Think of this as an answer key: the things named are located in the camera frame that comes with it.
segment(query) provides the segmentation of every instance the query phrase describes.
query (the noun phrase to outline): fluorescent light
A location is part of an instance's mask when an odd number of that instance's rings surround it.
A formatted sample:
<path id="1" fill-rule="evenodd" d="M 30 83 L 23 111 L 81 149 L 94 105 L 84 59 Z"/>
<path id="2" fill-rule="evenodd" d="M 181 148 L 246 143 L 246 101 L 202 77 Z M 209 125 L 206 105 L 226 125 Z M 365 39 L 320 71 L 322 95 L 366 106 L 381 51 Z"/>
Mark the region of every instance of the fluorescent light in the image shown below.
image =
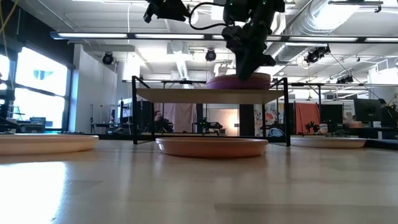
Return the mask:
<path id="1" fill-rule="evenodd" d="M 268 36 L 267 37 L 267 41 L 278 41 L 278 40 L 280 40 L 281 39 L 281 37 L 279 37 L 279 36 Z"/>
<path id="2" fill-rule="evenodd" d="M 291 37 L 293 41 L 335 41 L 335 42 L 356 42 L 357 37 Z"/>
<path id="3" fill-rule="evenodd" d="M 223 20 L 224 7 L 212 6 L 211 7 L 211 20 Z"/>
<path id="4" fill-rule="evenodd" d="M 144 81 L 144 83 L 162 83 L 162 81 L 160 81 L 160 80 L 143 80 L 143 81 Z"/>
<path id="5" fill-rule="evenodd" d="M 365 42 L 398 42 L 398 37 L 369 37 Z"/>
<path id="6" fill-rule="evenodd" d="M 138 39 L 204 39 L 201 34 L 136 34 Z"/>
<path id="7" fill-rule="evenodd" d="M 59 33 L 63 38 L 127 38 L 127 34 Z"/>
<path id="8" fill-rule="evenodd" d="M 224 37 L 222 35 L 213 35 L 213 39 L 215 39 L 215 40 L 224 40 Z"/>
<path id="9" fill-rule="evenodd" d="M 286 43 L 286 46 L 303 46 L 303 47 L 327 47 L 328 44 L 321 44 L 321 43 Z"/>
<path id="10" fill-rule="evenodd" d="M 279 41 L 282 37 L 280 36 L 268 36 L 267 41 Z M 224 37 L 222 35 L 213 35 L 213 39 L 215 40 L 224 40 Z"/>

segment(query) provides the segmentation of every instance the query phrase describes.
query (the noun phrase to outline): ceiling duct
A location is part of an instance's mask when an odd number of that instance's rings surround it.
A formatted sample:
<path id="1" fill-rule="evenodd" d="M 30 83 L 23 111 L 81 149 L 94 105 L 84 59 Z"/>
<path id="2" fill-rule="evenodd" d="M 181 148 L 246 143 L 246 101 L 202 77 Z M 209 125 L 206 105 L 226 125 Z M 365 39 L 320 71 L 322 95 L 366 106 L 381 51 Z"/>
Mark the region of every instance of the ceiling duct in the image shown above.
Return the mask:
<path id="1" fill-rule="evenodd" d="M 190 56 L 188 52 L 188 43 L 179 40 L 173 40 L 167 43 L 167 54 L 174 57 L 180 78 L 182 80 L 189 80 L 188 68 L 185 63 L 187 56 Z M 184 84 L 183 87 L 191 88 L 191 86 L 187 84 Z"/>
<path id="2" fill-rule="evenodd" d="M 359 7 L 338 6 L 328 2 L 329 0 L 313 0 L 282 35 L 329 35 L 345 23 Z M 278 64 L 287 64 L 306 49 L 307 46 L 273 43 L 266 53 L 273 56 Z"/>

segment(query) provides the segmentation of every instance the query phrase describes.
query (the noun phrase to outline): pink plate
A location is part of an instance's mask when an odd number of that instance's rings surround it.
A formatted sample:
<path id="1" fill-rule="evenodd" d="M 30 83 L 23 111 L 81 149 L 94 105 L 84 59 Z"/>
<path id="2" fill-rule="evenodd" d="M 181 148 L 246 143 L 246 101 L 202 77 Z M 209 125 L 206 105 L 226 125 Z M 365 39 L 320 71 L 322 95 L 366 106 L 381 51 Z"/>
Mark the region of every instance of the pink plate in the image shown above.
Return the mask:
<path id="1" fill-rule="evenodd" d="M 208 80 L 206 87 L 216 90 L 268 90 L 271 76 L 264 73 L 253 73 L 246 81 L 241 81 L 236 75 L 222 75 Z"/>
<path id="2" fill-rule="evenodd" d="M 268 144 L 264 139 L 172 137 L 157 138 L 165 154 L 202 158 L 244 158 L 260 156 Z"/>

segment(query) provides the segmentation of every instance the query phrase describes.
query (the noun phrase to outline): orange curtain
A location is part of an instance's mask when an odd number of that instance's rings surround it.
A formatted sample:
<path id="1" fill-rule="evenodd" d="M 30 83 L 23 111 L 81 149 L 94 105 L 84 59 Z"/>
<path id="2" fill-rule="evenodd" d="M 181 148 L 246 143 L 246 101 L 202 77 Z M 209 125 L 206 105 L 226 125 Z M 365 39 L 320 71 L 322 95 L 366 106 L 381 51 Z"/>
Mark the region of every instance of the orange curtain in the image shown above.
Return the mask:
<path id="1" fill-rule="evenodd" d="M 320 124 L 318 105 L 313 103 L 296 103 L 296 133 L 307 133 L 305 125 L 313 121 Z"/>

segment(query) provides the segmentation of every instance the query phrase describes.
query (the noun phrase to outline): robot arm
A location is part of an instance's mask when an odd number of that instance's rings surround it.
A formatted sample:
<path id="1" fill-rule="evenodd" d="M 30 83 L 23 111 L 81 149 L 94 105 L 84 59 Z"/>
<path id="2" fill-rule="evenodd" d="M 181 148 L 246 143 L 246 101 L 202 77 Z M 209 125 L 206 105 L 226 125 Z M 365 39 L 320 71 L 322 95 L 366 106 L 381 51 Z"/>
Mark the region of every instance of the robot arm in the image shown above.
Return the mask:
<path id="1" fill-rule="evenodd" d="M 149 6 L 144 20 L 149 23 L 153 14 L 162 19 L 184 21 L 191 19 L 194 10 L 204 4 L 199 3 L 192 12 L 183 5 L 181 0 L 146 0 Z M 241 80 L 247 80 L 260 66 L 274 66 L 275 60 L 270 55 L 264 55 L 267 48 L 265 41 L 272 33 L 271 24 L 275 12 L 285 12 L 284 0 L 226 0 L 224 4 L 224 24 L 213 24 L 196 30 L 209 29 L 215 26 L 225 26 L 221 35 L 226 41 L 226 47 L 234 52 L 236 57 L 236 75 Z M 234 23 L 246 22 L 243 27 Z"/>

